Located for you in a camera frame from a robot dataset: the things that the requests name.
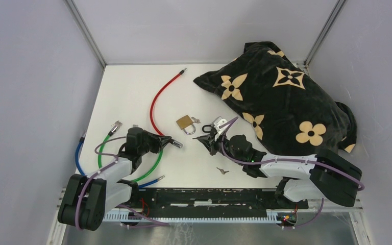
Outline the black padlock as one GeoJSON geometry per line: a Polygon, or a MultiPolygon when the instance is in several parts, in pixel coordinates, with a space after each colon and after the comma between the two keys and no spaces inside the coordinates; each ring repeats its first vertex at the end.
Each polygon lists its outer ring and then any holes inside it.
{"type": "Polygon", "coordinates": [[[203,125],[202,132],[206,134],[210,134],[213,130],[213,125],[203,125]]]}

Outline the red cable lock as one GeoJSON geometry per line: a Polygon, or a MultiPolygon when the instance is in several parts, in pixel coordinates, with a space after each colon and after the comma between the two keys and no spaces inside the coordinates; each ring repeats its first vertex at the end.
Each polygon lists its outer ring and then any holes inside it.
{"type": "Polygon", "coordinates": [[[154,111],[155,111],[155,105],[156,105],[156,101],[159,98],[159,96],[161,95],[161,93],[172,83],[174,82],[177,78],[179,78],[182,74],[184,74],[186,72],[187,68],[182,69],[178,74],[176,74],[173,78],[171,78],[166,84],[164,84],[162,86],[162,88],[156,93],[156,95],[154,96],[151,105],[150,105],[150,111],[149,111],[149,116],[150,116],[150,122],[152,127],[154,128],[154,130],[161,136],[164,136],[164,134],[159,130],[159,128],[157,127],[156,123],[155,123],[155,118],[154,118],[154,111]]]}

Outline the large brass padlock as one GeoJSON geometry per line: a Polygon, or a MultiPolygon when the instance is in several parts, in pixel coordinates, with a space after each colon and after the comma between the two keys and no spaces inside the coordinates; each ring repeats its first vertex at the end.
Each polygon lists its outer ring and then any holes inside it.
{"type": "Polygon", "coordinates": [[[194,125],[194,122],[189,115],[185,115],[185,116],[179,118],[176,121],[176,123],[177,123],[178,127],[180,128],[180,130],[182,130],[187,135],[192,135],[196,131],[196,127],[194,125]]]}

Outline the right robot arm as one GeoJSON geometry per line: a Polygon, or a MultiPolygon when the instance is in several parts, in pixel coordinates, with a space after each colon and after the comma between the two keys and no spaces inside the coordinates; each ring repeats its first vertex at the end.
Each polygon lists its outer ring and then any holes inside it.
{"type": "Polygon", "coordinates": [[[224,135],[208,134],[195,139],[210,155],[222,154],[252,178],[280,177],[274,195],[280,208],[307,199],[328,199],[340,206],[353,207],[357,194],[364,190],[361,169],[331,150],[306,156],[282,156],[253,148],[244,135],[228,139],[224,135]]]}

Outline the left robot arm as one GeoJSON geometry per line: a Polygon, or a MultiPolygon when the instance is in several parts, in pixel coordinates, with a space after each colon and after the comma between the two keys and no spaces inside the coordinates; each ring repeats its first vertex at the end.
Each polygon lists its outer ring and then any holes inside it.
{"type": "Polygon", "coordinates": [[[69,178],[57,214],[58,222],[80,230],[95,231],[105,215],[121,204],[133,208],[139,204],[136,182],[125,181],[141,164],[147,153],[157,154],[172,141],[171,136],[132,127],[124,136],[126,142],[109,164],[86,175],[69,178]]]}

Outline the small padlock keys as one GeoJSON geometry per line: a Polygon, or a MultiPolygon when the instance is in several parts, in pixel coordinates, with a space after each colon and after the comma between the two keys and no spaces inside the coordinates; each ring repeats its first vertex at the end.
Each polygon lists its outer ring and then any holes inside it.
{"type": "Polygon", "coordinates": [[[224,170],[224,169],[218,168],[218,167],[216,169],[218,169],[222,175],[225,175],[226,173],[229,172],[228,170],[224,170]]]}

